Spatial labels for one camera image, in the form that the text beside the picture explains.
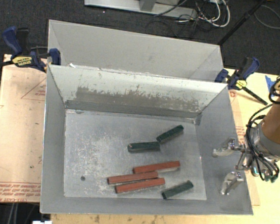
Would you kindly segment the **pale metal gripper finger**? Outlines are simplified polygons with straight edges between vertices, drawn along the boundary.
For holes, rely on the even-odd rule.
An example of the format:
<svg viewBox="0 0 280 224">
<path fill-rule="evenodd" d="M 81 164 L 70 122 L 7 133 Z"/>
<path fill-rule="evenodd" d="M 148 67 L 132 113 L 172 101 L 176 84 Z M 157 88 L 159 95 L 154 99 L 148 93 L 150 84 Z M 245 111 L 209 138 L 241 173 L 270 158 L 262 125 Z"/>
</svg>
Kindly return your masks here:
<svg viewBox="0 0 280 224">
<path fill-rule="evenodd" d="M 240 172 L 234 171 L 229 172 L 223 181 L 221 194 L 227 195 L 229 192 L 235 188 L 237 188 L 241 183 L 244 182 L 244 178 L 242 177 Z"/>
<path fill-rule="evenodd" d="M 229 156 L 235 151 L 235 138 L 227 138 L 219 148 L 213 149 L 212 156 L 214 158 L 221 156 Z"/>
</svg>

